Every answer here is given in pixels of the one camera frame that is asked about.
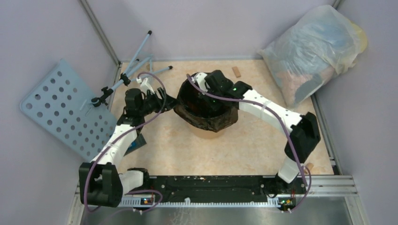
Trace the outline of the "light blue tripod stand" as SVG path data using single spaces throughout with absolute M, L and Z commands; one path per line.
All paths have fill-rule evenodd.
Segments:
M 133 55 L 133 58 L 128 63 L 126 69 L 120 74 L 119 81 L 117 81 L 112 87 L 104 87 L 101 89 L 102 95 L 100 97 L 94 97 L 91 99 L 91 104 L 94 107 L 99 107 L 100 105 L 108 105 L 107 99 L 119 88 L 122 84 L 128 86 L 132 81 L 136 80 L 136 78 L 131 79 L 131 76 L 137 72 L 141 67 L 144 66 L 145 63 L 149 63 L 149 71 L 153 74 L 158 74 L 167 70 L 171 70 L 173 66 L 168 66 L 166 68 L 160 69 L 158 71 L 153 71 L 153 56 L 149 54 L 142 60 L 138 58 L 138 55 L 141 53 L 144 45 L 146 44 L 149 37 L 152 35 L 152 31 L 149 30 L 147 35 L 145 36 L 143 42 L 140 44 L 139 48 Z

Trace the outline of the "light blue perforated board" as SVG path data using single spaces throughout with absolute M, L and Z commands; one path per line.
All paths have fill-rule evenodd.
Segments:
M 61 59 L 20 103 L 21 111 L 90 162 L 110 139 L 116 117 L 93 106 L 93 91 Z

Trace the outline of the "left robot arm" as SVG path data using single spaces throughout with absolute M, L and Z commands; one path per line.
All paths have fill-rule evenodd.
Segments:
M 150 189 L 151 182 L 145 178 L 143 169 L 119 173 L 117 167 L 147 124 L 145 116 L 170 111 L 178 100 L 163 88 L 157 92 L 129 89 L 124 100 L 123 113 L 108 142 L 91 162 L 79 167 L 80 200 L 85 206 L 117 207 L 122 197 L 133 189 L 140 194 Z

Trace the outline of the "flat wooden block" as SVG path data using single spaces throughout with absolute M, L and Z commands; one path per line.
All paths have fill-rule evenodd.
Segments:
M 240 73 L 238 67 L 232 67 L 232 71 L 233 71 L 233 73 L 234 73 L 236 78 L 240 78 L 241 77 L 241 73 Z

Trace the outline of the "orange plastic trash bin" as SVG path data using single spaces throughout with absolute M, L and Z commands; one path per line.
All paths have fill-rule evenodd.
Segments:
M 225 133 L 225 130 L 221 130 L 219 132 L 213 132 L 209 130 L 202 130 L 202 129 L 196 129 L 195 127 L 191 129 L 191 132 L 202 139 L 215 139 L 220 136 L 222 136 Z

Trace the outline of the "wooden cylinder block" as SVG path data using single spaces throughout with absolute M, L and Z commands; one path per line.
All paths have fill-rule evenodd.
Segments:
M 307 163 L 307 164 L 305 165 L 305 169 L 308 170 L 308 171 L 311 171 L 311 170 L 313 169 L 313 167 L 314 167 L 314 164 L 313 164 L 313 163 Z

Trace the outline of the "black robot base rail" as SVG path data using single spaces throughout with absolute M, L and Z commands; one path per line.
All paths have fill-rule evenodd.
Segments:
M 162 203 L 260 203 L 282 195 L 304 194 L 301 178 L 286 183 L 278 176 L 218 175 L 218 176 L 150 176 L 145 168 L 143 185 L 138 190 L 149 190 L 162 197 Z

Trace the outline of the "black trash bag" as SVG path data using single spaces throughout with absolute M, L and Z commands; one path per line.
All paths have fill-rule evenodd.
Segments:
M 200 95 L 201 93 L 185 80 L 180 86 L 174 112 L 193 127 L 215 133 L 237 122 L 237 108 L 224 105 L 218 110 L 213 110 Z

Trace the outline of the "dark grey flat plate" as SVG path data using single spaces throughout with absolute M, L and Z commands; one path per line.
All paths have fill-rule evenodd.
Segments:
M 146 145 L 146 140 L 142 134 L 140 134 L 134 142 L 130 144 L 130 146 L 127 148 L 126 153 L 124 155 L 128 155 L 132 153 L 133 151 L 143 147 Z

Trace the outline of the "large translucent trash bag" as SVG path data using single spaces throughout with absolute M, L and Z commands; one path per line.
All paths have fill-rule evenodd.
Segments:
M 367 48 L 364 30 L 330 5 L 308 11 L 258 54 L 288 108 L 354 67 Z

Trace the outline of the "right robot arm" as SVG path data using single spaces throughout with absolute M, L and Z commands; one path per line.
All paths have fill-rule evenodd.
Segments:
M 272 125 L 286 135 L 286 154 L 277 172 L 275 187 L 281 193 L 294 188 L 294 180 L 304 174 L 303 164 L 321 140 L 316 116 L 288 110 L 262 96 L 249 84 L 233 82 L 222 71 L 197 73 L 191 80 L 200 89 L 199 95 L 212 109 L 232 106 Z

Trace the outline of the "blue clamp block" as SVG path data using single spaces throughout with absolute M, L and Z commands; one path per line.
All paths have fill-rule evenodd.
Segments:
M 135 140 L 134 142 L 131 143 L 130 148 L 131 149 L 137 149 L 141 147 L 141 142 L 138 140 Z

